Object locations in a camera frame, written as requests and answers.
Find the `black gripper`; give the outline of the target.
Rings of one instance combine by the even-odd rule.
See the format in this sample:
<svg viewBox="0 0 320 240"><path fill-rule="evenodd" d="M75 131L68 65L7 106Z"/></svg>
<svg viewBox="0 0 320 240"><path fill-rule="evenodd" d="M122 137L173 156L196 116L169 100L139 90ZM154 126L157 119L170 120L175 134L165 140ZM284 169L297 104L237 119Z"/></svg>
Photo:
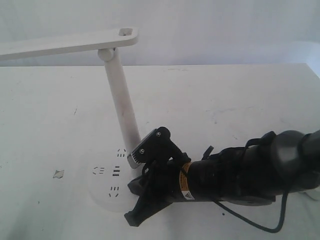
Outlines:
<svg viewBox="0 0 320 240"><path fill-rule="evenodd" d="M192 202L193 194L182 190L180 181L188 182L189 157L155 158L148 160L141 175L128 183L130 192L139 196L134 208L124 217L131 227L139 227L145 220L172 203Z"/></svg>

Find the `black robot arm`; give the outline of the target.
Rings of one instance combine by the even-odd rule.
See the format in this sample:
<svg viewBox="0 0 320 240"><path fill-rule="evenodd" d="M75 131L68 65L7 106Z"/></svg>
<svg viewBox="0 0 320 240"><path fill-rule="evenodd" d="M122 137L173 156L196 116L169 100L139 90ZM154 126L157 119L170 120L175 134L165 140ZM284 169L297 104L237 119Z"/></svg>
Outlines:
<svg viewBox="0 0 320 240"><path fill-rule="evenodd" d="M173 203L213 202L241 206L267 206L281 196L280 217L275 228L255 227L277 233L285 220L290 193L313 190L320 185L320 133L295 130L270 131L245 146L213 153L210 146L202 159L192 161L172 141L170 131L150 132L128 156L142 164L141 175L128 183L138 196L125 214L132 227Z"/></svg>

